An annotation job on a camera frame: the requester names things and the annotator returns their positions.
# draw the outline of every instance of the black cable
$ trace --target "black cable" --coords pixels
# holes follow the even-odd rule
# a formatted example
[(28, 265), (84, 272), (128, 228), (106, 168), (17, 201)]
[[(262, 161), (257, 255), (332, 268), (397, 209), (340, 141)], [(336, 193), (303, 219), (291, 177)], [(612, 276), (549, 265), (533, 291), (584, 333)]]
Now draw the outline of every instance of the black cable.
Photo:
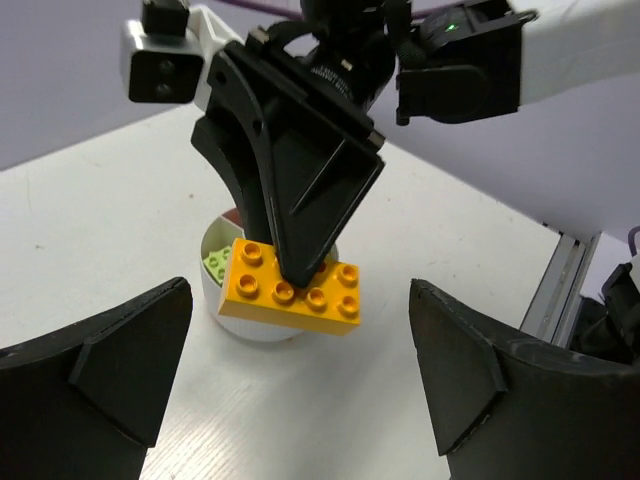
[(631, 256), (635, 257), (638, 254), (638, 246), (636, 245), (636, 235), (640, 233), (640, 225), (637, 227), (633, 227), (629, 230), (629, 235), (627, 240), (629, 242), (629, 250), (631, 251)]

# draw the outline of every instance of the orange lego brick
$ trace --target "orange lego brick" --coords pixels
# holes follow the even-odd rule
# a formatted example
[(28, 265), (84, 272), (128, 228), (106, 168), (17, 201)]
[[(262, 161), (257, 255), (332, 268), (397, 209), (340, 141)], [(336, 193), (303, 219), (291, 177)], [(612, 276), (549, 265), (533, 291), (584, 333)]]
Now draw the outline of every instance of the orange lego brick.
[(359, 270), (326, 260), (309, 286), (280, 275), (274, 247), (243, 238), (233, 243), (218, 313), (331, 335), (360, 325)]

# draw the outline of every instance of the white table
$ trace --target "white table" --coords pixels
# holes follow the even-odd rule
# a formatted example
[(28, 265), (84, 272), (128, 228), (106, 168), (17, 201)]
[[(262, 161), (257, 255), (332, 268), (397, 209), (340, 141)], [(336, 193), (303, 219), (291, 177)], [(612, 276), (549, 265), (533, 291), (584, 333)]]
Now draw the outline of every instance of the white table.
[(519, 326), (558, 236), (387, 145), (387, 168), (338, 243), (362, 270), (362, 326), (243, 343), (203, 304), (199, 243), (232, 201), (189, 144), (198, 116), (179, 108), (0, 175), (0, 346), (184, 276), (193, 320), (143, 478), (447, 479), (409, 329), (410, 280)]

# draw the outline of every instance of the green block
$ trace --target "green block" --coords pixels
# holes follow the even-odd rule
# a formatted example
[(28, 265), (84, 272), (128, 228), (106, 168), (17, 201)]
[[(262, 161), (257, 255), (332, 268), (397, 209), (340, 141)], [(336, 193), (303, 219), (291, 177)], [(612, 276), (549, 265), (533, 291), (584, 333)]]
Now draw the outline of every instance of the green block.
[(220, 286), (224, 281), (224, 272), (227, 270), (229, 255), (231, 255), (231, 247), (224, 247), (217, 252), (209, 252), (209, 256), (203, 260), (209, 275)]

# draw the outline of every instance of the white container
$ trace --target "white container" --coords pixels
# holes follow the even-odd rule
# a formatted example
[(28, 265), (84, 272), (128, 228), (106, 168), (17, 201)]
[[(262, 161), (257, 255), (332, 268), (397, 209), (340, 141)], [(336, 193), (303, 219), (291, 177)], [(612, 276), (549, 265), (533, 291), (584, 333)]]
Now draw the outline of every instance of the white container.
[[(244, 238), (242, 228), (221, 215), (207, 228), (200, 244), (200, 277), (207, 309), (211, 316), (229, 332), (254, 342), (279, 342), (302, 333), (303, 330), (296, 328), (280, 327), (253, 320), (218, 315), (218, 304), (220, 303), (222, 288), (209, 274), (204, 265), (204, 259), (209, 256), (210, 252), (231, 246), (236, 238)], [(329, 256), (338, 260), (338, 250), (335, 245), (329, 252)]]

